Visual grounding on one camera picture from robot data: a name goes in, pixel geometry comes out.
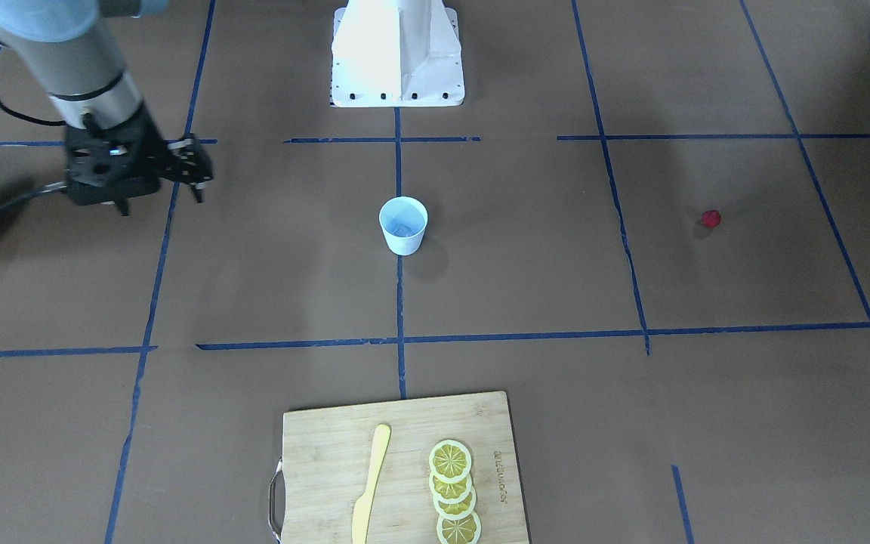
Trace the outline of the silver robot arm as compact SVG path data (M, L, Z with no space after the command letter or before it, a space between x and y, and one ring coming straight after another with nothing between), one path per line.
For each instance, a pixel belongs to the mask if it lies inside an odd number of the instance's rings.
M0 1L0 46L24 62L60 114L65 178L0 205L0 214L62 193L77 206L111 204L123 216L130 200L175 181L179 159L160 135L145 97L106 24L108 18L162 13L165 1ZM7 107L25 122L49 121Z

